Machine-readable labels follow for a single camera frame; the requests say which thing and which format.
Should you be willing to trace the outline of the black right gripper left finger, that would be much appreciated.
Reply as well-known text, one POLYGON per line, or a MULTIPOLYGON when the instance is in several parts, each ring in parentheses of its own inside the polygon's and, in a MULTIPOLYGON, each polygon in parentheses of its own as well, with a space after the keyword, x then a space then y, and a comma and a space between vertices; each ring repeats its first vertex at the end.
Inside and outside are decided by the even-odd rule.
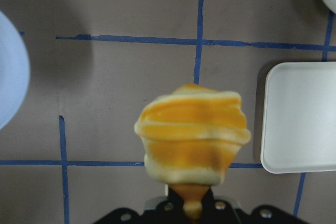
POLYGON ((117 208, 95 223, 182 223, 183 199, 177 194, 157 196, 147 200, 142 212, 131 208, 117 208))

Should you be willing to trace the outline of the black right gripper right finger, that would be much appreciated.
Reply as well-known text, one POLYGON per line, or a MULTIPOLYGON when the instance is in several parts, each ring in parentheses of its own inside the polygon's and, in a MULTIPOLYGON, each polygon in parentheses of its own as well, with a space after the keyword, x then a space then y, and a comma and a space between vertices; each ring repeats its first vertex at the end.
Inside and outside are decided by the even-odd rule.
POLYGON ((202 197, 202 207, 202 223, 306 223, 271 205, 257 206, 248 214, 236 200, 216 198, 211 189, 202 197))

